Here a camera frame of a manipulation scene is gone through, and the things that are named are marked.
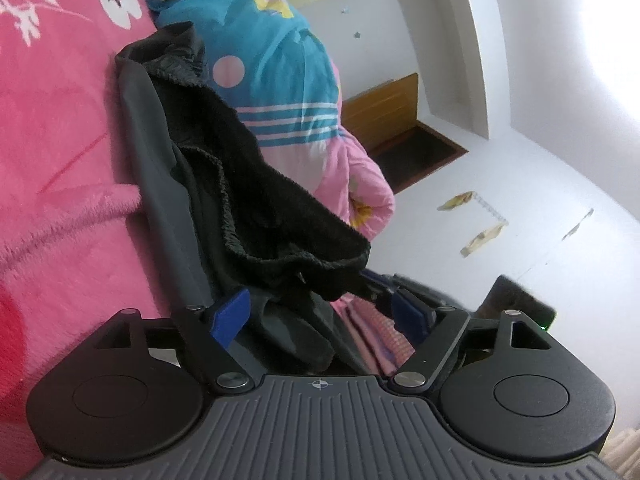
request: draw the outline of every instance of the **crosshair logo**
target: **crosshair logo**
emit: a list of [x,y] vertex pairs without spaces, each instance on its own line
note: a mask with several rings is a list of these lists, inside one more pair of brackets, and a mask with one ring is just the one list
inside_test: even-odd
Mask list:
[[322,390],[323,388],[326,388],[327,386],[331,386],[331,383],[328,383],[324,379],[316,379],[315,381],[313,381],[311,383],[311,385],[314,388],[318,389],[318,390]]

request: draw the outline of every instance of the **pink quilt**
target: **pink quilt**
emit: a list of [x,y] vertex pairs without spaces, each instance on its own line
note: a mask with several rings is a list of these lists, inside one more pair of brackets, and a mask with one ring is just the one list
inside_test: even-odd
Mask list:
[[120,125],[113,56],[144,0],[0,0],[0,473],[41,455],[28,391],[121,308],[164,299]]

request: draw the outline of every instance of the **beige fabric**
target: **beige fabric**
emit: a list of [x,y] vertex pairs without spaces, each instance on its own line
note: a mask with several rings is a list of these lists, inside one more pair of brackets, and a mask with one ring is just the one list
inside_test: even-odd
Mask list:
[[600,459],[625,480],[640,480],[640,430],[626,430],[607,440]]

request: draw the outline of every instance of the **black device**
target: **black device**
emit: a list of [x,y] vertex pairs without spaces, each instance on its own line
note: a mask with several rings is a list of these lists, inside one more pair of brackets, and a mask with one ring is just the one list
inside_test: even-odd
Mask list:
[[[369,275],[416,340],[392,378],[254,381],[200,314],[120,311],[32,390],[29,480],[613,480],[608,388],[525,314],[473,319]],[[180,366],[149,348],[175,349]]]

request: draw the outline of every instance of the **dark gray garment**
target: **dark gray garment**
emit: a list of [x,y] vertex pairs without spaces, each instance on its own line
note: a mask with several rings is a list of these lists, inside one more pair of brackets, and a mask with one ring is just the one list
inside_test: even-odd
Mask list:
[[270,168],[255,137],[200,79],[189,23],[116,58],[127,140],[162,283],[173,306],[209,306],[247,286],[250,321],[232,351],[255,368],[318,373],[338,356],[366,369],[335,299],[364,268],[369,243]]

